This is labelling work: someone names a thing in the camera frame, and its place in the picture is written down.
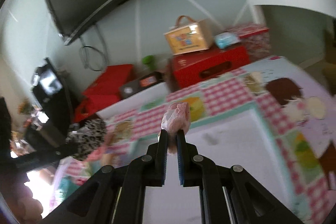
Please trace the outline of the leopard print scrunchie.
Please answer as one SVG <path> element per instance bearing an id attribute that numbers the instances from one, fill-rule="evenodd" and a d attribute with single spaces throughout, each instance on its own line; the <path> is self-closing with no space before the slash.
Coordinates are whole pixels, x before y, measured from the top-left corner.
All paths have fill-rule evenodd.
<path id="1" fill-rule="evenodd" d="M 70 132 L 66 138 L 66 143 L 76 144 L 77 150 L 72 154 L 72 157 L 78 161 L 84 161 L 89 154 L 104 143 L 105 136 L 105 121 L 96 118 L 86 121 L 82 128 Z"/>

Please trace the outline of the red patterned box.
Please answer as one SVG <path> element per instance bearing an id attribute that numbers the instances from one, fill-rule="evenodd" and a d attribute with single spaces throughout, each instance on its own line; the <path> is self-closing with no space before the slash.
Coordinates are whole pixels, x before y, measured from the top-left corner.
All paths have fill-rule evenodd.
<path id="1" fill-rule="evenodd" d="M 246 48 L 251 62 L 270 55 L 271 45 L 267 26 L 246 23 L 234 26 L 228 32 L 234 33 L 240 39 L 240 43 Z"/>

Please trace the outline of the blue wet wipes pack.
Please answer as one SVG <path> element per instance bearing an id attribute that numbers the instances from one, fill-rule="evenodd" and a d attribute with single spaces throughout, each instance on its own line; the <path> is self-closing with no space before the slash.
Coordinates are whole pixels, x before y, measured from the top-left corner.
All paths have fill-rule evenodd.
<path id="1" fill-rule="evenodd" d="M 231 32 L 223 32 L 214 37 L 215 44 L 221 50 L 240 42 L 239 37 Z"/>

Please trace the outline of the black box with gauge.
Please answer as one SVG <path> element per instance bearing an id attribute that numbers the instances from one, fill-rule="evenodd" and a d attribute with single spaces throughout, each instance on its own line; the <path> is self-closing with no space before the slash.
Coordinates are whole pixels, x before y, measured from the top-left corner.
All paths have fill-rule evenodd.
<path id="1" fill-rule="evenodd" d="M 132 80 L 119 88 L 121 98 L 127 99 L 143 90 L 153 87 L 159 83 L 162 83 L 163 73 L 151 72 L 139 79 Z"/>

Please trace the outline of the red gift box right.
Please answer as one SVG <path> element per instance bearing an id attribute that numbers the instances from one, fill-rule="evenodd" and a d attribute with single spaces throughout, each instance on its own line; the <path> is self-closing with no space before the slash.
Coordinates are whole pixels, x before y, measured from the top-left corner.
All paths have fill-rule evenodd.
<path id="1" fill-rule="evenodd" d="M 228 50 L 213 46 L 208 50 L 174 56 L 172 70 L 178 86 L 186 88 L 249 63 L 249 55 L 244 46 Z"/>

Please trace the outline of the pink floral scrunchie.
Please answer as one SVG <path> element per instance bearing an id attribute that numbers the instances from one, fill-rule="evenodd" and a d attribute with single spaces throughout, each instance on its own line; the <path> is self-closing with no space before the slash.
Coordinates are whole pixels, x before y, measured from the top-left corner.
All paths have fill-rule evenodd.
<path id="1" fill-rule="evenodd" d="M 187 102 L 173 103 L 168 107 L 161 121 L 161 129 L 168 134 L 167 150 L 169 154 L 177 153 L 177 132 L 182 130 L 184 134 L 187 134 L 190 124 L 190 107 Z"/>

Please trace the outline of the black monitor cabinet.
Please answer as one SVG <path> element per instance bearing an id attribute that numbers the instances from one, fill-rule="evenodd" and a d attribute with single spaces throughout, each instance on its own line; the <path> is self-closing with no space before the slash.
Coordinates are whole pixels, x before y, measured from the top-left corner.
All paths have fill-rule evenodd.
<path id="1" fill-rule="evenodd" d="M 41 126 L 42 136 L 56 143 L 64 142 L 74 121 L 74 110 L 79 101 L 47 57 L 34 70 L 31 92 L 38 111 L 47 117 Z"/>

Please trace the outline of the patterned checkered tablecloth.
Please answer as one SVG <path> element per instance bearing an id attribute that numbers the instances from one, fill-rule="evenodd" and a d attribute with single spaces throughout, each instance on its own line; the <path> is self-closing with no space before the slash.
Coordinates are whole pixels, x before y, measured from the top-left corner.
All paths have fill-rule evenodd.
<path id="1" fill-rule="evenodd" d="M 84 162 L 62 160 L 52 206 L 98 169 L 127 165 L 157 141 L 161 120 L 175 102 L 190 107 L 190 129 L 249 107 L 261 114 L 293 187 L 293 208 L 304 223 L 322 223 L 335 205 L 335 99 L 299 67 L 272 56 L 104 119 L 108 140 Z"/>

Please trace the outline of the green dumbbell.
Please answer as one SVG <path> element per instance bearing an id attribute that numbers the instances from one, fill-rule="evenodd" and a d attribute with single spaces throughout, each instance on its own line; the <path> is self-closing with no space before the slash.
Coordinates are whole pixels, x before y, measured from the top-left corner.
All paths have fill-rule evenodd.
<path id="1" fill-rule="evenodd" d="M 153 55 L 147 55 L 142 58 L 142 63 L 145 65 L 151 72 L 156 70 L 155 67 L 155 58 Z"/>

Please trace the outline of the wooden picture carry box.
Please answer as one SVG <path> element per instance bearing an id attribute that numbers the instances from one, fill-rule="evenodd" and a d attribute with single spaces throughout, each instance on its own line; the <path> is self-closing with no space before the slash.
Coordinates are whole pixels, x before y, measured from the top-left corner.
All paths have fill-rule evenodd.
<path id="1" fill-rule="evenodd" d="M 173 55 L 208 50 L 214 44 L 207 20 L 194 20 L 187 15 L 179 16 L 164 36 Z"/>

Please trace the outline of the red bags pile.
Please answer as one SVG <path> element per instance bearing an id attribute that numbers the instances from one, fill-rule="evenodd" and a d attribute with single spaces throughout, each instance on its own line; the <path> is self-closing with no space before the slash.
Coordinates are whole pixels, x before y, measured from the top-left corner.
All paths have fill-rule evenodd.
<path id="1" fill-rule="evenodd" d="M 135 79 L 134 65 L 112 65 L 97 77 L 83 92 L 83 100 L 75 109 L 74 122 L 83 121 L 120 100 L 119 88 Z"/>

